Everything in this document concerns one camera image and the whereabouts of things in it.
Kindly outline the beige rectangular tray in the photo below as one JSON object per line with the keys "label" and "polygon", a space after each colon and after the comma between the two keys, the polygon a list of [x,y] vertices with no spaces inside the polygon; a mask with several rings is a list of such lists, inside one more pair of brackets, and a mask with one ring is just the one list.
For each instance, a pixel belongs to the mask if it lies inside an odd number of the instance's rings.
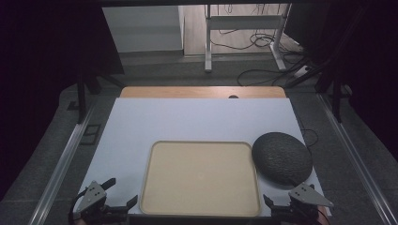
{"label": "beige rectangular tray", "polygon": [[156,142],[140,202],[147,215],[255,217],[261,211],[245,142]]}

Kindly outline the person's right hand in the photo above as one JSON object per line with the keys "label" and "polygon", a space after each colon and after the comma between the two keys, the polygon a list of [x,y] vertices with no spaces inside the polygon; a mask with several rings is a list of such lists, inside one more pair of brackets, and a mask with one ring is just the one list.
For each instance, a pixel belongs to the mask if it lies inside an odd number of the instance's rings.
{"label": "person's right hand", "polygon": [[323,207],[323,206],[318,206],[317,210],[318,210],[318,219],[317,219],[317,221],[321,225],[330,225],[330,221],[329,221],[329,218],[327,216],[326,208]]}

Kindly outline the dark curtain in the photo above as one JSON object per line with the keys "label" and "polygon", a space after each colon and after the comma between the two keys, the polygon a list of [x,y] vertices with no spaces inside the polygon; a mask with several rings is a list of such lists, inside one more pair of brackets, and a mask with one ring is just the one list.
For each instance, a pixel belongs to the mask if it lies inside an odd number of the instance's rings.
{"label": "dark curtain", "polygon": [[364,14],[315,85],[323,92],[334,80],[351,90],[349,102],[398,160],[398,0],[336,0],[291,6],[285,33],[317,65],[337,50],[359,8]]}
{"label": "dark curtain", "polygon": [[31,157],[61,92],[123,68],[102,7],[0,0],[0,201]]}

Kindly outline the aluminium floor rail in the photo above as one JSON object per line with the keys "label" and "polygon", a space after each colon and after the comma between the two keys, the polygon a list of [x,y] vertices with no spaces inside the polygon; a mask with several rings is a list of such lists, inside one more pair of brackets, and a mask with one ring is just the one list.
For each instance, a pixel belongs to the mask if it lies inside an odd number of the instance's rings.
{"label": "aluminium floor rail", "polygon": [[61,185],[65,179],[69,165],[72,162],[76,150],[79,146],[81,138],[83,137],[84,131],[88,125],[88,122],[93,114],[94,105],[90,105],[87,113],[83,117],[80,123],[78,123],[72,131],[69,140],[58,160],[54,172],[51,175],[49,182],[44,189],[38,204],[29,219],[28,225],[43,225],[47,216],[49,215],[51,208],[54,204],[56,195],[61,188]]}
{"label": "aluminium floor rail", "polygon": [[369,169],[362,160],[357,147],[346,132],[344,125],[339,122],[333,112],[329,101],[322,95],[316,95],[320,101],[324,112],[326,113],[331,126],[335,130],[344,150],[347,153],[354,170],[356,171],[360,181],[362,182],[376,212],[379,214],[384,225],[398,225],[398,216],[392,212],[392,208],[387,198],[383,194],[380,186],[371,175]]}

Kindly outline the white power strip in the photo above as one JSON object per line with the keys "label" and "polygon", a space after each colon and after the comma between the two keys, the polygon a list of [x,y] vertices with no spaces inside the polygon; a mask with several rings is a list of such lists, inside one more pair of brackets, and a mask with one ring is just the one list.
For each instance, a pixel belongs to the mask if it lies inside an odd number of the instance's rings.
{"label": "white power strip", "polygon": [[303,66],[294,74],[294,77],[299,78],[310,70],[311,70],[311,68],[309,66]]}

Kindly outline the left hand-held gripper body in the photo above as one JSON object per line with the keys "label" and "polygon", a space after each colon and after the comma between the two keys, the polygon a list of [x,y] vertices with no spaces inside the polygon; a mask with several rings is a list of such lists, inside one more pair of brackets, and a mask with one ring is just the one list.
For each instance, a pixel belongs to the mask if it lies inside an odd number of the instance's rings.
{"label": "left hand-held gripper body", "polygon": [[127,221],[126,206],[106,205],[107,193],[96,181],[80,192],[72,201],[70,225],[108,225]]}

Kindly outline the black metal stand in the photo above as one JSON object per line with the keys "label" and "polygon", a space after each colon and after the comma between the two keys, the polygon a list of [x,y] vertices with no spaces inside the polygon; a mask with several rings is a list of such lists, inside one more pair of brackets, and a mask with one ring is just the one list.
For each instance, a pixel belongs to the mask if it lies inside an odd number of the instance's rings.
{"label": "black metal stand", "polygon": [[367,7],[358,5],[351,19],[347,22],[346,29],[343,31],[342,36],[339,38],[334,50],[331,52],[329,58],[319,66],[314,67],[312,70],[304,73],[301,77],[296,78],[292,82],[288,82],[284,88],[292,88],[315,75],[320,74],[320,77],[315,84],[315,91],[317,93],[325,93],[330,86],[332,86],[332,104],[331,112],[334,118],[341,123],[340,103],[342,98],[342,74],[343,71],[343,55],[344,49],[348,46],[349,40],[352,38],[355,30],[360,24],[360,21],[366,12]]}
{"label": "black metal stand", "polygon": [[86,99],[85,99],[85,88],[88,88],[88,91],[93,94],[97,95],[101,91],[101,86],[98,81],[98,78],[102,78],[108,83],[114,84],[115,86],[123,89],[126,87],[124,83],[119,81],[118,79],[112,77],[109,74],[106,74],[98,69],[90,69],[87,72],[78,72],[77,73],[77,98],[78,101],[72,104],[72,109],[77,110],[79,113],[78,117],[78,124],[81,124],[86,115],[87,115],[87,108],[86,108]]}

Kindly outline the white desk frame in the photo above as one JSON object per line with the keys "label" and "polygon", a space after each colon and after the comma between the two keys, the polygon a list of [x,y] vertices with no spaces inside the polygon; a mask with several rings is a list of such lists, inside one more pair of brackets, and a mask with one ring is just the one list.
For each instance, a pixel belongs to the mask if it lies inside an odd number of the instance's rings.
{"label": "white desk frame", "polygon": [[269,48],[274,57],[279,71],[287,71],[280,54],[280,41],[287,21],[290,4],[287,4],[281,15],[254,15],[254,16],[212,16],[211,5],[206,5],[206,48],[205,48],[205,72],[212,71],[211,31],[212,30],[274,30],[274,39]]}

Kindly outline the white table board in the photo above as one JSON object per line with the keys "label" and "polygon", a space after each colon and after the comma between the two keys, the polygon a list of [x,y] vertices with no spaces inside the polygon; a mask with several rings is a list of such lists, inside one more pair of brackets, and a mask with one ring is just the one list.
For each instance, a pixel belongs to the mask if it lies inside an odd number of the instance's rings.
{"label": "white table board", "polygon": [[[150,152],[157,142],[240,142],[251,149],[254,141],[269,132],[302,138],[288,98],[119,98],[99,140],[83,184],[116,184],[107,192],[111,205],[138,196],[140,208]],[[289,188],[273,183],[258,172],[261,211],[267,217],[263,195],[279,205],[290,202]]]}

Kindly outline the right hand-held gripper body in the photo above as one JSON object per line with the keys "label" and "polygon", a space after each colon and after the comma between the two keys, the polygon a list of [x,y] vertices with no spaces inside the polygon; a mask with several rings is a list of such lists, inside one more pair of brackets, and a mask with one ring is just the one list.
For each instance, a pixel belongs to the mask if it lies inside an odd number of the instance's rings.
{"label": "right hand-held gripper body", "polygon": [[318,206],[333,207],[334,204],[309,185],[302,183],[288,192],[290,204],[275,205],[271,217],[295,224],[321,225],[318,219]]}

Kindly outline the wooden table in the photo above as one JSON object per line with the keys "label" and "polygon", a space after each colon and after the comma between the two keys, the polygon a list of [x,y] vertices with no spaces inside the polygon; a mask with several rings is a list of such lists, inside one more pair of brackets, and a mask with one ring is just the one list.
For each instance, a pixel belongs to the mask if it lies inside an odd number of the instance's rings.
{"label": "wooden table", "polygon": [[286,98],[277,86],[128,86],[122,98]]}

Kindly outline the dark grey round woven hat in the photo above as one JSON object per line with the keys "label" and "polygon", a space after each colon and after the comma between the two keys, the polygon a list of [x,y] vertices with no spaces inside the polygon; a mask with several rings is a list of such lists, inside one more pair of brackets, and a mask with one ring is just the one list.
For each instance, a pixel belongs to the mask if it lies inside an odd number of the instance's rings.
{"label": "dark grey round woven hat", "polygon": [[255,140],[253,163],[267,180],[282,186],[296,186],[306,181],[313,170],[310,151],[297,138],[269,132]]}

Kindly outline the white cabinet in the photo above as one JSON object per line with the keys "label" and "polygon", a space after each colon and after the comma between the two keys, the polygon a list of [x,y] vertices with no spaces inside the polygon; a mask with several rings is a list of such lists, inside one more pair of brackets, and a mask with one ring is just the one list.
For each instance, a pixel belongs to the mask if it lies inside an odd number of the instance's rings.
{"label": "white cabinet", "polygon": [[184,16],[178,6],[104,7],[119,53],[181,51]]}

